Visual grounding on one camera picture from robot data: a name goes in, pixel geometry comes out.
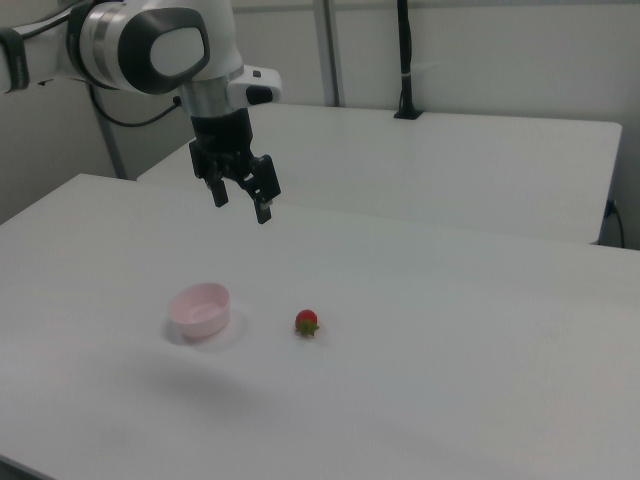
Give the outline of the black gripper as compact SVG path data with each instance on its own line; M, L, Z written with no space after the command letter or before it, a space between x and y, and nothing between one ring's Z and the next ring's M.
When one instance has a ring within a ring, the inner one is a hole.
M189 143L194 175L211 191L216 207L228 202L223 177L240 180L254 203L256 219L272 218L271 205L281 194L274 163L269 155L253 157L253 132L247 109L220 117L192 117L195 140Z

